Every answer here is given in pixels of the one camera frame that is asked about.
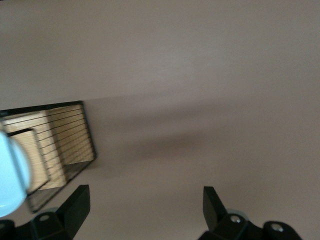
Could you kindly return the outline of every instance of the wire dish rack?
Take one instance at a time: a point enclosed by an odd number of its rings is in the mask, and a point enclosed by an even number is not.
[[[83,101],[0,110],[0,131],[25,151],[27,203],[39,211],[97,157]]]

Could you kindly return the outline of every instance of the screw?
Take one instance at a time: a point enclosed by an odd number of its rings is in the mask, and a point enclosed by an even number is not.
[[[230,219],[231,219],[232,222],[237,223],[237,224],[241,222],[240,217],[238,217],[236,215],[232,215],[230,217]]]
[[[41,216],[41,217],[39,218],[39,221],[40,221],[40,222],[43,222],[43,221],[48,220],[48,219],[49,219],[49,215],[43,215],[43,216]]]
[[[278,223],[272,223],[271,224],[271,228],[277,232],[283,232],[284,231],[284,228],[279,225]]]

